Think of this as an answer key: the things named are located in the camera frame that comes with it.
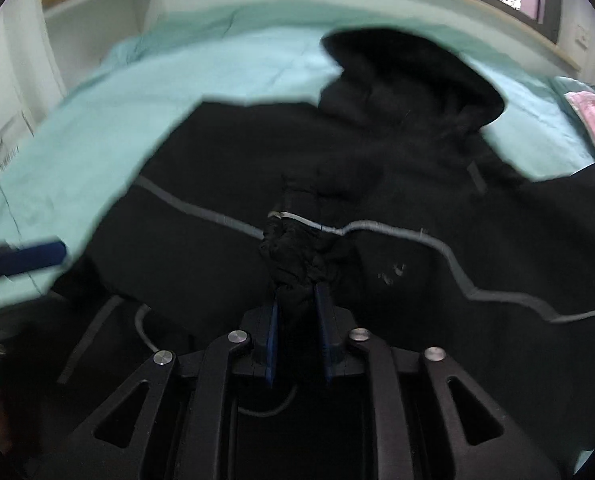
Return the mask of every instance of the cable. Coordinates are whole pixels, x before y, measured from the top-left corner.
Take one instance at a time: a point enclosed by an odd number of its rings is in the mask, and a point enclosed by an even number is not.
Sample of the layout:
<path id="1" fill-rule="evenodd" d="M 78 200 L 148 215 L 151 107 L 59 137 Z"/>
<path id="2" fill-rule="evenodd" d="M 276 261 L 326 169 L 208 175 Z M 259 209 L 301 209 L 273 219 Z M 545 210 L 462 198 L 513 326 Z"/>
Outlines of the cable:
<path id="1" fill-rule="evenodd" d="M 314 229 L 318 229 L 319 231 L 335 234 L 338 236 L 346 236 L 348 233 L 353 231 L 371 231 L 374 233 L 392 236 L 394 238 L 403 238 L 418 244 L 426 245 L 427 247 L 436 250 L 446 258 L 447 263 L 449 264 L 449 269 L 455 278 L 457 286 L 468 300 L 515 303 L 520 306 L 525 306 L 532 309 L 542 319 L 554 324 L 571 323 L 574 321 L 595 317 L 595 310 L 584 312 L 583 314 L 563 316 L 546 301 L 523 292 L 502 292 L 497 290 L 482 290 L 477 288 L 468 277 L 465 270 L 460 266 L 455 254 L 453 254 L 453 250 L 442 240 L 429 236 L 423 232 L 411 231 L 410 229 L 404 229 L 401 227 L 393 227 L 373 220 L 357 220 L 351 222 L 343 228 L 335 228 L 324 226 L 309 219 L 302 218 L 301 216 L 287 212 L 272 211 L 268 215 L 276 216 L 278 218 L 290 218 Z"/>
<path id="2" fill-rule="evenodd" d="M 282 402 L 277 408 L 273 408 L 267 412 L 254 412 L 253 410 L 247 410 L 246 408 L 237 408 L 237 412 L 241 415 L 255 416 L 257 418 L 268 418 L 270 416 L 276 416 L 287 409 L 291 403 L 295 400 L 297 394 L 297 384 L 293 385 L 291 391 L 288 393 L 288 397 Z"/>
<path id="3" fill-rule="evenodd" d="M 15 217 L 13 216 L 13 211 L 10 208 L 10 203 L 8 202 L 8 198 L 6 197 L 6 194 L 4 193 L 4 188 L 2 187 L 2 183 L 1 182 L 0 182 L 0 191 L 2 192 L 2 196 L 4 197 L 4 201 L 6 202 L 6 205 L 8 206 L 8 213 L 10 214 L 10 217 L 13 219 L 13 223 L 15 224 L 15 229 L 17 229 L 18 235 L 20 236 L 20 242 L 21 242 L 22 241 L 22 238 L 21 238 L 20 225 L 17 223 L 17 220 L 15 220 Z M 37 293 L 40 296 L 42 296 L 42 291 L 37 286 L 37 283 L 36 283 L 35 279 L 30 275 L 30 272 L 27 272 L 26 275 L 30 278 L 30 281 L 33 284 L 33 286 L 35 287 L 35 290 L 37 291 Z"/>
<path id="4" fill-rule="evenodd" d="M 144 341 L 145 345 L 157 354 L 160 349 L 153 344 L 148 335 L 146 335 L 146 332 L 144 332 L 144 318 L 149 312 L 151 312 L 151 307 L 146 303 L 137 309 L 137 312 L 135 313 L 135 330 L 137 330 L 137 335 Z"/>

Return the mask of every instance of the black fabric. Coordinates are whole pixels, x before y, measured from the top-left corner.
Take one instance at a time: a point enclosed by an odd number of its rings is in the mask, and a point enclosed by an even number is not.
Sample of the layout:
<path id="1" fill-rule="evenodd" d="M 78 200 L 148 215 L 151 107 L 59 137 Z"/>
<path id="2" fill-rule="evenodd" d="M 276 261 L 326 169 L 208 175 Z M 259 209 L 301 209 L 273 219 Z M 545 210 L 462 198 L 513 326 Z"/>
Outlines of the black fabric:
<path id="1" fill-rule="evenodd" d="M 72 306 L 60 301 L 58 319 L 29 326 L 6 343 L 8 353 L 0 361 L 0 394 L 13 444 L 7 459 L 29 477 L 38 459 L 59 449 L 86 417 L 152 357 L 135 331 L 140 305 L 123 301 L 100 326 L 68 382 L 57 383 L 73 348 L 109 299 L 87 296 Z M 52 301 L 42 298 L 24 308 L 41 312 L 42 305 Z M 156 313 L 144 318 L 143 327 L 161 348 L 177 355 L 193 350 L 184 333 Z"/>
<path id="2" fill-rule="evenodd" d="M 595 318 L 551 324 L 525 306 L 468 301 L 432 248 L 372 232 L 335 239 L 266 216 L 283 208 L 329 226 L 372 219 L 421 231 L 447 243 L 480 288 L 575 314 L 595 309 L 595 164 L 526 181 L 479 134 L 503 110 L 499 94 L 430 41 L 366 29 L 324 46 L 344 72 L 319 108 L 203 103 L 140 172 L 180 200 L 266 229 L 263 257 L 259 240 L 135 185 L 84 260 L 199 347 L 274 286 L 284 328 L 299 334 L 313 323 L 308 285 L 325 277 L 337 303 L 390 344 L 445 347 L 551 457 L 569 462 L 595 444 Z"/>

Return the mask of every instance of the gray stripe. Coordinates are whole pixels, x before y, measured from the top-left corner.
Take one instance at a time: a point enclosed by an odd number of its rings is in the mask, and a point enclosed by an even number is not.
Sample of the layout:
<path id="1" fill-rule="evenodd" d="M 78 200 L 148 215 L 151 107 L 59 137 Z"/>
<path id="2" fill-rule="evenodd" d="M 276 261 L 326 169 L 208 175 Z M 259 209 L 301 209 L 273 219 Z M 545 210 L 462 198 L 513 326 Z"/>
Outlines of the gray stripe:
<path id="1" fill-rule="evenodd" d="M 174 207 L 178 211 L 181 211 L 187 215 L 191 215 L 196 218 L 201 218 L 202 220 L 207 220 L 215 224 L 223 225 L 224 227 L 228 227 L 230 229 L 234 229 L 235 231 L 244 233 L 245 235 L 257 238 L 258 240 L 264 239 L 264 233 L 261 229 L 257 229 L 257 227 L 254 227 L 245 222 L 240 222 L 235 218 L 231 218 L 221 213 L 211 211 L 210 209 L 204 209 L 203 207 L 199 207 L 193 204 L 189 204 L 188 202 L 184 202 L 176 196 L 171 195 L 168 191 L 165 191 L 151 180 L 148 180 L 146 177 L 143 177 L 141 175 L 138 176 L 137 179 L 135 179 L 134 184 L 136 186 L 142 187 L 143 189 L 146 189 L 147 191 L 150 191 L 157 198 L 161 199 L 171 207 Z"/>
<path id="2" fill-rule="evenodd" d="M 124 300 L 119 296 L 113 296 L 104 304 L 104 306 L 102 306 L 102 308 L 100 308 L 100 311 L 95 315 L 93 321 L 90 322 L 90 325 L 86 329 L 86 332 L 84 332 L 84 335 L 82 336 L 82 339 L 80 339 L 80 342 L 77 343 L 77 345 L 75 345 L 74 349 L 72 349 L 71 355 L 69 355 L 68 360 L 66 361 L 66 365 L 64 366 L 64 370 L 57 378 L 58 384 L 66 384 L 68 382 L 68 380 L 71 378 L 72 373 L 75 371 L 77 363 L 84 355 L 84 352 L 91 345 L 91 343 L 95 339 L 95 336 L 100 331 L 100 328 L 108 319 L 108 316 L 110 316 L 113 313 L 115 307 L 121 304 L 122 301 Z"/>
<path id="3" fill-rule="evenodd" d="M 417 242 L 418 244 L 423 244 L 427 247 L 433 248 L 446 258 L 447 263 L 449 264 L 449 269 L 455 278 L 457 286 L 460 288 L 466 298 L 472 301 L 496 301 L 500 303 L 518 304 L 520 306 L 534 310 L 540 315 L 540 317 L 542 317 L 542 319 L 548 321 L 549 323 L 564 324 L 595 317 L 595 310 L 584 312 L 582 314 L 562 316 L 550 304 L 546 303 L 546 301 L 536 298 L 535 296 L 531 296 L 530 294 L 524 294 L 523 292 L 502 292 L 497 290 L 482 290 L 477 288 L 465 273 L 464 269 L 460 266 L 455 254 L 453 254 L 453 250 L 442 240 L 421 232 L 411 231 L 410 229 L 404 229 L 400 227 L 392 227 L 390 225 L 375 222 L 373 220 L 357 220 L 339 229 L 316 224 L 311 220 L 301 218 L 291 213 L 282 212 L 279 215 L 282 218 L 292 218 L 293 220 L 302 222 L 303 224 L 315 229 L 320 229 L 321 231 L 336 234 L 338 236 L 345 236 L 346 234 L 353 231 L 372 231 L 395 238 L 403 238 L 405 240 L 410 240 L 412 242 Z"/>
<path id="4" fill-rule="evenodd" d="M 468 173 L 471 175 L 473 183 L 480 194 L 486 194 L 488 186 L 486 186 L 486 181 L 482 178 L 482 173 L 480 173 L 475 161 L 472 161 L 471 164 L 466 167 L 466 170 L 468 170 Z"/>

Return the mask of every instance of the bed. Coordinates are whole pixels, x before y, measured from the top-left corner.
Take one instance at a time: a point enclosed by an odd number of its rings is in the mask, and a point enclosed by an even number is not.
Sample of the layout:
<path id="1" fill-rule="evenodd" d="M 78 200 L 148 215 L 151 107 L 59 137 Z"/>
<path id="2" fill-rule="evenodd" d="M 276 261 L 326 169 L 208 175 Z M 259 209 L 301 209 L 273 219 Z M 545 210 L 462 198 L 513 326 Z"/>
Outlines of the bed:
<path id="1" fill-rule="evenodd" d="M 458 52 L 503 95 L 484 136 L 533 180 L 594 155 L 549 81 L 448 27 L 309 2 L 255 2 L 172 14 L 126 40 L 22 146 L 0 176 L 0 243 L 59 237 L 72 262 L 143 161 L 203 99 L 316 103 L 340 69 L 320 46 L 333 29 L 382 25 Z M 0 306 L 45 293 L 68 267 L 0 280 Z"/>

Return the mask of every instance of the black cloth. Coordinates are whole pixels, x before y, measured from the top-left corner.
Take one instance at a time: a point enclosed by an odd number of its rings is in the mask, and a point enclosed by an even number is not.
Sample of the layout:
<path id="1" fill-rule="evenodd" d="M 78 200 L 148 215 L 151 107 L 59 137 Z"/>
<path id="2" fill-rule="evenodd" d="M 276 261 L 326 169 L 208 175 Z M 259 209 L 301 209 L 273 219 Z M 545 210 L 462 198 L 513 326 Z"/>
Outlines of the black cloth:
<path id="1" fill-rule="evenodd" d="M 138 184 L 146 178 L 267 235 L 282 230 L 266 242 L 292 228 L 266 225 L 277 208 L 335 227 L 371 219 L 442 240 L 480 288 L 531 294 L 560 314 L 595 309 L 595 164 L 528 182 L 479 134 L 503 111 L 500 95 L 428 40 L 365 29 L 324 46 L 343 74 L 318 107 L 206 102 L 170 134 L 85 251 L 109 289 L 174 319 L 198 346 L 274 289 L 259 240 L 171 207 Z M 276 285 L 333 279 L 336 302 L 390 344 L 446 348 L 551 457 L 595 445 L 595 318 L 558 324 L 516 303 L 469 301 L 444 256 L 414 241 L 311 242 L 313 264 L 293 282 L 277 281 L 285 262 L 274 268 L 263 245 Z M 297 324 L 307 289 L 286 296 Z"/>

